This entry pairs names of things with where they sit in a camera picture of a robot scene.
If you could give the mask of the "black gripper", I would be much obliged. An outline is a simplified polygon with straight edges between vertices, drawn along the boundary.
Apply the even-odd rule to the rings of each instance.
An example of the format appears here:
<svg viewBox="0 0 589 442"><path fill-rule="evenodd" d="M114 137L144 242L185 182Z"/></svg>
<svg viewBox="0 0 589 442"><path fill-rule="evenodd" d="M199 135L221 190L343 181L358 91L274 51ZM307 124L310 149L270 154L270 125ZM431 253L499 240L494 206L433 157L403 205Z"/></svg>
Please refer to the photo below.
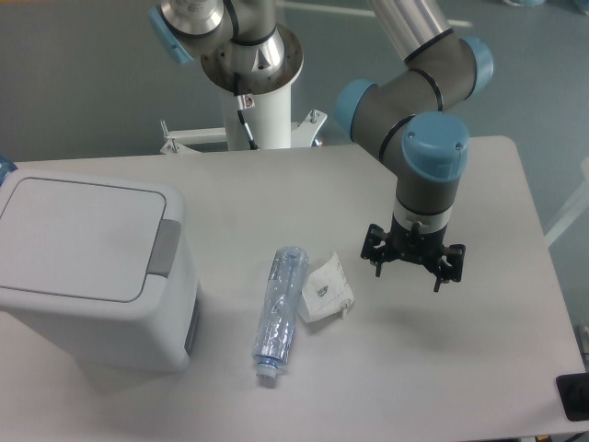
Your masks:
<svg viewBox="0 0 589 442"><path fill-rule="evenodd" d="M371 224L368 227L361 250L361 258L375 267L375 276L380 277L385 263L401 260L425 267L435 276L434 293L441 285L459 283L462 279L466 246L452 244L444 246L445 229L433 233L422 233L414 224L406 229L393 222L391 230Z"/></svg>

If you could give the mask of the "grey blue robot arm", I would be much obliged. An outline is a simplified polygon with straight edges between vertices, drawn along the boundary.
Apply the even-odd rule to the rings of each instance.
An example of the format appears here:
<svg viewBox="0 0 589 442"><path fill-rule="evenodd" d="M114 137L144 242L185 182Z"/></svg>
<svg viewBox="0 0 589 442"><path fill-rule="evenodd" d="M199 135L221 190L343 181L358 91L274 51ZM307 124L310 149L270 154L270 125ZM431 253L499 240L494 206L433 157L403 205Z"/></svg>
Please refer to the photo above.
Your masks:
<svg viewBox="0 0 589 442"><path fill-rule="evenodd" d="M371 225L361 255L375 268L411 262L438 285L459 282L466 248L444 238L469 134L449 111L490 82L492 55L481 40L458 38L434 1L374 1L371 8L406 69L381 86L353 81L336 101L341 129L397 179L391 226ZM148 16L170 56L199 60L223 91L230 149L292 145L291 106L280 95L304 58L273 1L160 1Z"/></svg>

